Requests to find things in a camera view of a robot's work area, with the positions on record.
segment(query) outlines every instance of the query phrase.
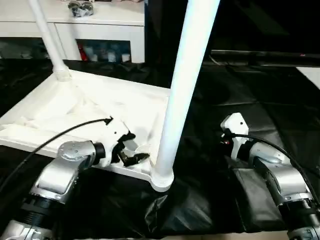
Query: white tube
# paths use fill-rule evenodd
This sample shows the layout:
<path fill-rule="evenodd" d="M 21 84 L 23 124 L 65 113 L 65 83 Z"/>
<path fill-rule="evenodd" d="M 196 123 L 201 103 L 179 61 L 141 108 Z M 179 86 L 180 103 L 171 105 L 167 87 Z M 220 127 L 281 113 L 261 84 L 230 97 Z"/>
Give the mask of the white tube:
<path fill-rule="evenodd" d="M 188 1 L 158 157 L 151 173 L 154 188 L 168 189 L 172 184 L 173 164 L 219 2 Z"/>
<path fill-rule="evenodd" d="M 50 59 L 53 64 L 53 72 L 65 72 L 68 70 L 68 67 L 65 65 L 62 60 L 54 38 L 50 32 L 50 29 L 47 24 L 47 20 L 45 18 L 44 12 L 41 8 L 41 5 L 38 0 L 29 0 L 29 5 L 33 11 L 36 24 L 42 34 L 42 39 L 46 50 L 50 56 Z"/>

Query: cabinet drawer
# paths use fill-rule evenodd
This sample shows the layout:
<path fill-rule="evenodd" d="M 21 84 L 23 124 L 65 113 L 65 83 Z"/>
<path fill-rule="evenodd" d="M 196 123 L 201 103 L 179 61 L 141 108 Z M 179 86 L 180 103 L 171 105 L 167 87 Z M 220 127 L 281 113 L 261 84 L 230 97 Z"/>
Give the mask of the cabinet drawer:
<path fill-rule="evenodd" d="M 41 38 L 35 22 L 0 22 L 0 38 Z"/>
<path fill-rule="evenodd" d="M 145 61 L 144 26 L 55 23 L 64 52 L 69 60 L 81 60 L 77 40 L 130 41 L 133 63 Z"/>

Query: floor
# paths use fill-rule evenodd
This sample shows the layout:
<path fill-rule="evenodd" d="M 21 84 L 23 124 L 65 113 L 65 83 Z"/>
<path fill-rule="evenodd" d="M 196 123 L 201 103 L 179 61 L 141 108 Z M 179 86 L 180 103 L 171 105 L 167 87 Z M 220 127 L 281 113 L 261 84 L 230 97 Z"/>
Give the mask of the floor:
<path fill-rule="evenodd" d="M 229 233 L 203 236 L 167 236 L 163 240 L 288 240 L 287 231 Z"/>

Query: white cabinet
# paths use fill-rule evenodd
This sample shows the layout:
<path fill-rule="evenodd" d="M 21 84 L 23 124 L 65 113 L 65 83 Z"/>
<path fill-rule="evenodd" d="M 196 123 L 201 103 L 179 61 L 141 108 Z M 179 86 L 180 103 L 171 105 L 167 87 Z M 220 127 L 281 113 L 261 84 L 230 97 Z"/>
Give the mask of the white cabinet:
<path fill-rule="evenodd" d="M 81 60 L 77 40 L 128 41 L 131 61 L 145 62 L 143 26 L 55 23 L 66 59 Z"/>
<path fill-rule="evenodd" d="M 63 59 L 81 60 L 77 41 L 100 45 L 127 41 L 133 63 L 145 61 L 145 4 L 131 1 L 95 2 L 94 15 L 75 18 L 68 1 L 41 0 L 49 28 Z M 1 38 L 40 38 L 27 0 L 0 0 Z"/>

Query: black plastic sheet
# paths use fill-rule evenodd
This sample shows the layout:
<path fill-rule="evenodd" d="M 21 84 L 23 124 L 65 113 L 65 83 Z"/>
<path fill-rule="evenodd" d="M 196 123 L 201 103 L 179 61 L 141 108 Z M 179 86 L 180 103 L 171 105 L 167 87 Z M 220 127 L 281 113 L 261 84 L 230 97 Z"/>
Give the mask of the black plastic sheet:
<path fill-rule="evenodd" d="M 145 65 L 66 63 L 73 70 L 167 88 L 172 77 L 172 72 Z M 0 114 L 51 71 L 49 61 L 0 62 Z M 320 160 L 319 96 L 316 86 L 295 68 L 204 65 L 170 190 L 155 192 L 143 180 L 91 168 L 81 174 L 56 233 L 63 239 L 110 239 L 284 230 L 261 177 L 252 169 L 228 169 L 219 146 L 220 123 L 228 114 L 240 112 L 252 135 L 285 147 L 298 161 L 315 168 Z M 0 183 L 26 154 L 0 146 Z M 0 232 L 50 160 L 35 156 L 0 196 Z M 319 181 L 309 177 L 319 193 Z"/>

